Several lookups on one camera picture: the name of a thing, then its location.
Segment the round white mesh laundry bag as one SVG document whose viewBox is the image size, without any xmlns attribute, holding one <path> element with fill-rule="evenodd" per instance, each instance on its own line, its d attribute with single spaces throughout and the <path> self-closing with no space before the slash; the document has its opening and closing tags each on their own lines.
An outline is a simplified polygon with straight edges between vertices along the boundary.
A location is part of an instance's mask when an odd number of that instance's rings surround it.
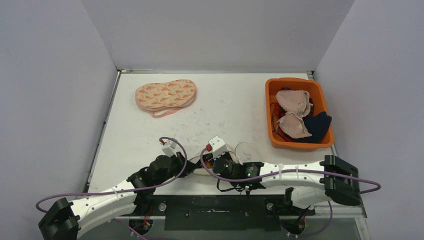
<svg viewBox="0 0 424 240">
<path fill-rule="evenodd" d="M 232 159 L 239 164 L 250 163 L 250 162 L 264 162 L 264 157 L 261 151 L 259 151 L 255 145 L 249 142 L 239 142 L 235 146 L 226 144 L 226 148 L 232 157 Z M 189 159 L 189 162 L 196 164 L 200 161 L 200 152 Z M 201 166 L 193 171 L 194 174 L 200 176 L 210 176 L 206 170 Z"/>
</svg>

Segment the floral mesh laundry bag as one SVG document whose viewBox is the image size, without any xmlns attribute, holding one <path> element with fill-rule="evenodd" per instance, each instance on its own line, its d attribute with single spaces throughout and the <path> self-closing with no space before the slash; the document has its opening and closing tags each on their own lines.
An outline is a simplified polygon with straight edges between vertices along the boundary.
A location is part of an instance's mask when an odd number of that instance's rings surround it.
<svg viewBox="0 0 424 240">
<path fill-rule="evenodd" d="M 135 90 L 134 98 L 141 110 L 162 118 L 191 105 L 196 95 L 197 86 L 192 80 L 176 79 L 142 85 Z"/>
</svg>

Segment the beige pink lace bra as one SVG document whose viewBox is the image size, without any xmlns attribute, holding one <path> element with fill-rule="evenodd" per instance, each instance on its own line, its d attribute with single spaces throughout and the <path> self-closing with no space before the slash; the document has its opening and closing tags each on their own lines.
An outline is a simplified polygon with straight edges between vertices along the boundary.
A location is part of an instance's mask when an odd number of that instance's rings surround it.
<svg viewBox="0 0 424 240">
<path fill-rule="evenodd" d="M 282 132 L 292 139 L 311 137 L 303 120 L 311 112 L 310 93 L 305 90 L 280 90 L 276 100 L 285 111 L 277 121 Z"/>
</svg>

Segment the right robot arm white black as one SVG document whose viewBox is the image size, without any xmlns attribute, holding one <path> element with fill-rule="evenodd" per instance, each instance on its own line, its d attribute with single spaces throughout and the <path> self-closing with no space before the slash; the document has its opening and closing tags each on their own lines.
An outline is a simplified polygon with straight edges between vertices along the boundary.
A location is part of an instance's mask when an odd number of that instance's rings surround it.
<svg viewBox="0 0 424 240">
<path fill-rule="evenodd" d="M 285 186 L 282 207 L 290 215 L 326 201 L 344 206 L 361 204 L 358 168 L 335 155 L 303 164 L 236 163 L 222 156 L 214 159 L 208 172 L 249 191 Z"/>
</svg>

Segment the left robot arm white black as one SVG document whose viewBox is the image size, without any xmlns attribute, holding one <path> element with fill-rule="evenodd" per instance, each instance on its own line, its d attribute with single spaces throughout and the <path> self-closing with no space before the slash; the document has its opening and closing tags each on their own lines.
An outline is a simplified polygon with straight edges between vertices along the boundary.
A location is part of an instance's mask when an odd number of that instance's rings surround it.
<svg viewBox="0 0 424 240">
<path fill-rule="evenodd" d="M 177 152 L 159 155 L 149 166 L 141 168 L 127 179 L 98 194 L 68 201 L 56 200 L 38 227 L 45 240 L 76 240 L 91 229 L 116 217 L 149 210 L 149 197 L 156 188 L 176 177 L 184 178 L 199 164 L 187 161 Z"/>
</svg>

